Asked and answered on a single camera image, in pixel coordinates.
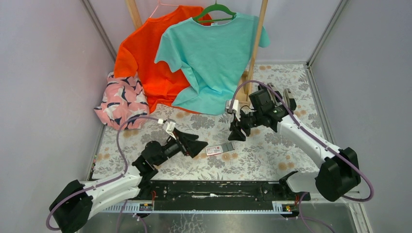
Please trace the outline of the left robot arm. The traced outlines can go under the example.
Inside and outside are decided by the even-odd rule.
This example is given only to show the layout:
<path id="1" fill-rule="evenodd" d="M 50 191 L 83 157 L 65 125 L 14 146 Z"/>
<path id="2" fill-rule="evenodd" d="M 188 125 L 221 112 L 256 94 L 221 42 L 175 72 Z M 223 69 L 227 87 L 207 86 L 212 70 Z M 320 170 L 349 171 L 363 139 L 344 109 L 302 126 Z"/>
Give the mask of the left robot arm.
<path id="1" fill-rule="evenodd" d="M 148 142 L 124 171 L 104 179 L 69 182 L 49 206 L 47 228 L 74 233 L 94 215 L 118 202 L 135 197 L 146 199 L 151 192 L 151 179 L 158 173 L 157 166 L 178 153 L 194 158 L 207 145 L 198 135 L 173 129 L 165 144 Z"/>

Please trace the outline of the red staple box sleeve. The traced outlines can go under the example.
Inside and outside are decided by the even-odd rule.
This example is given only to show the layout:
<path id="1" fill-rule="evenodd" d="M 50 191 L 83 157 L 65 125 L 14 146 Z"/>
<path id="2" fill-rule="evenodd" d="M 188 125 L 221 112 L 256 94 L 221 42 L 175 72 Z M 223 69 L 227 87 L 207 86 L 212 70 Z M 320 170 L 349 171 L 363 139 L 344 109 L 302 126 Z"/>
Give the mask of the red staple box sleeve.
<path id="1" fill-rule="evenodd" d="M 223 149 L 221 146 L 213 146 L 213 147 L 206 148 L 207 156 L 214 156 L 214 155 L 218 155 L 222 153 L 223 153 Z"/>

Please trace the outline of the beige and black stapler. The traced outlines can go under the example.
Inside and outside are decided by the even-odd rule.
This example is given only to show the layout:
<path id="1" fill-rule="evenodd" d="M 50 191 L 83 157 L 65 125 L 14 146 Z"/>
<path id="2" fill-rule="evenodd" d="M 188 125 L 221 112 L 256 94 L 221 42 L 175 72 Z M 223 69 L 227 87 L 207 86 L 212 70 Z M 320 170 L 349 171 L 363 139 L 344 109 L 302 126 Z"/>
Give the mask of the beige and black stapler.
<path id="1" fill-rule="evenodd" d="M 283 99 L 281 92 L 274 86 L 273 83 L 267 83 L 267 86 L 269 89 L 271 89 L 271 91 L 269 91 L 269 93 L 274 97 L 274 98 L 281 98 Z"/>

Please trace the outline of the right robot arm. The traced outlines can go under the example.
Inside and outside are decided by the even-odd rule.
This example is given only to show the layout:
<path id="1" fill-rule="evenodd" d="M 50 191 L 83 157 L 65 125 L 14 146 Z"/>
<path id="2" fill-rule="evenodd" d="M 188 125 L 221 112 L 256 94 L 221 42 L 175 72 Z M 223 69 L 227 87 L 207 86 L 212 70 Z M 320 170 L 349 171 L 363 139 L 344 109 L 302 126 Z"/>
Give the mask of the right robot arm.
<path id="1" fill-rule="evenodd" d="M 328 201 L 336 201 L 361 182 L 357 154 L 351 148 L 341 149 L 320 137 L 293 114 L 276 92 L 263 88 L 250 96 L 253 106 L 248 113 L 238 100 L 227 100 L 225 110 L 234 119 L 230 125 L 230 141 L 245 141 L 251 129 L 265 126 L 292 141 L 319 168 L 317 172 L 292 172 L 282 178 L 279 195 L 291 200 L 297 193 L 318 193 Z"/>

